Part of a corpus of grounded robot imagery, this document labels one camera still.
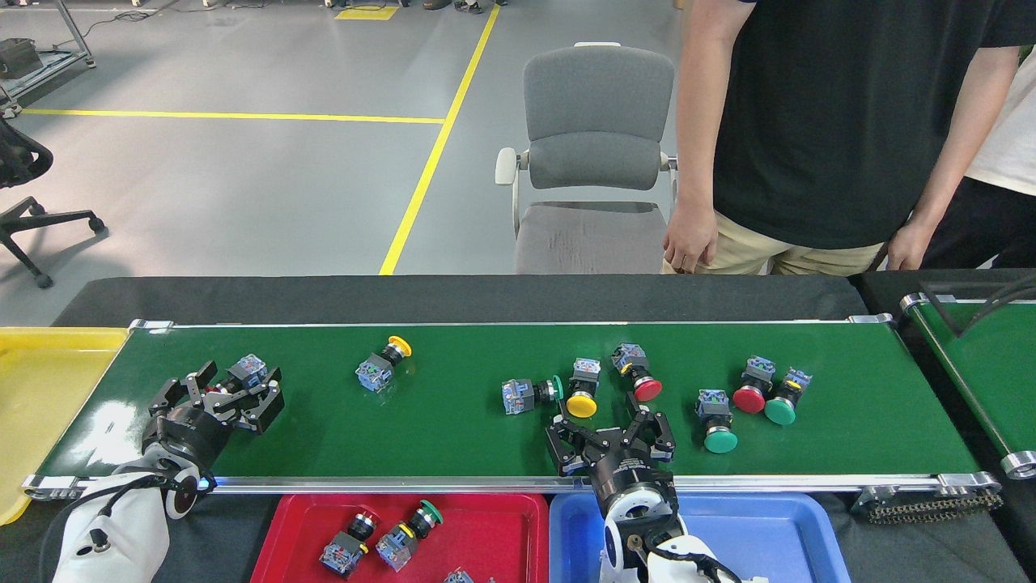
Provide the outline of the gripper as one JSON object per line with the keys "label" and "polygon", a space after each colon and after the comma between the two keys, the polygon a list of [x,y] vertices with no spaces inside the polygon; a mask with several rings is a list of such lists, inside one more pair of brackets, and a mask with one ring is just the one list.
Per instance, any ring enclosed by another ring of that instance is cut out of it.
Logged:
{"label": "gripper", "polygon": [[[671,462],[677,453],[669,418],[663,412],[652,412],[632,391],[626,391],[625,403],[631,422],[618,432],[618,427],[580,422],[570,414],[565,401],[558,402],[558,414],[546,429],[556,473],[565,477],[585,471],[599,507],[611,507],[618,495],[640,487],[664,500],[677,500],[673,474],[652,465],[652,460]],[[618,447],[642,458],[618,453]]]}
{"label": "gripper", "polygon": [[[227,445],[231,428],[257,435],[269,428],[285,405],[281,369],[262,376],[231,368],[230,376],[212,391],[212,416],[199,407],[215,373],[217,365],[210,360],[184,379],[169,379],[160,387],[148,407],[151,420],[142,436],[142,457],[155,460],[159,451],[170,448],[208,471]],[[178,406],[184,401],[186,405]]]}

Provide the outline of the person's right hand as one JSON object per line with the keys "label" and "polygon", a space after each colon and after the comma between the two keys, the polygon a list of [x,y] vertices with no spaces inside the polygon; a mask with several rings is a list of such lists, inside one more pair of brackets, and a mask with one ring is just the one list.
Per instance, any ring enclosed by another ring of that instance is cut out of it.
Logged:
{"label": "person's right hand", "polygon": [[710,268],[717,242],[713,206],[709,202],[677,202],[663,239],[666,265],[678,274]]}

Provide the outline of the person's left hand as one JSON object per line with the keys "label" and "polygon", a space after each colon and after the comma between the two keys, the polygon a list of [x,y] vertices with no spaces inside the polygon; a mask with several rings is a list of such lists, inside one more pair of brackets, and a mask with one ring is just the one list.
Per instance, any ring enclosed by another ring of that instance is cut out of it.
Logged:
{"label": "person's left hand", "polygon": [[936,226],[911,221],[898,229],[887,246],[887,270],[917,270],[921,267]]}

